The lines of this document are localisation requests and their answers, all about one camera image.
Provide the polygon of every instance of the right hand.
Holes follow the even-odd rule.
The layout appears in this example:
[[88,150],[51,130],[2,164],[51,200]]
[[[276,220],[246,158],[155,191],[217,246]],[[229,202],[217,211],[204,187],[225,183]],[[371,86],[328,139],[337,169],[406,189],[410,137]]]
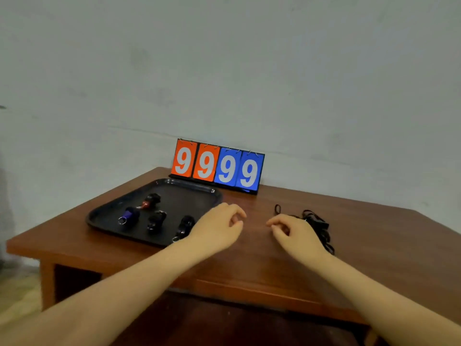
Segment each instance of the right hand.
[[315,269],[330,255],[312,227],[304,220],[279,214],[268,220],[266,225],[272,228],[274,237],[285,251],[310,269]]

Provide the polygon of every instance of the concrete wall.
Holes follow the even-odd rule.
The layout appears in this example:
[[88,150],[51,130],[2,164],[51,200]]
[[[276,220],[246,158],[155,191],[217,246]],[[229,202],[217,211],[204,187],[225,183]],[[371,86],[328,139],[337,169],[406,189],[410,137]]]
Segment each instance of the concrete wall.
[[0,0],[4,238],[177,137],[461,231],[461,0]]

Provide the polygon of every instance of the black tray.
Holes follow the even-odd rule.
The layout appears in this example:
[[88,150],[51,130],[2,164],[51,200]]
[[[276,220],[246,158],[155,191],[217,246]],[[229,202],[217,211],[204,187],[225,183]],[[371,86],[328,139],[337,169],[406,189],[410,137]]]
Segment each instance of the black tray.
[[[153,209],[140,210],[139,221],[130,228],[118,224],[128,206],[139,206],[150,193],[161,196]],[[86,222],[96,229],[136,241],[167,246],[176,236],[181,219],[185,215],[198,221],[209,209],[221,203],[222,194],[216,188],[177,179],[158,179],[118,199],[92,210]],[[165,211],[167,216],[159,233],[147,230],[148,217],[155,210]]]

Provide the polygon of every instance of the wooden table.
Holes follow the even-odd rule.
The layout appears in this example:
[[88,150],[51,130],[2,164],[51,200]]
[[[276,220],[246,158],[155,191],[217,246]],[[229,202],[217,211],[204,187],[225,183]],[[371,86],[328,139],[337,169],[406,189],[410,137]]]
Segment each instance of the wooden table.
[[[153,255],[159,249],[98,232],[87,213],[155,179],[156,168],[7,243],[11,254],[40,260],[43,306]],[[461,236],[413,210],[262,185],[257,196],[222,191],[248,214],[238,241],[172,285],[180,291],[366,324],[333,287],[291,259],[265,222],[274,205],[288,214],[314,210],[330,223],[337,256],[371,278],[461,323]]]

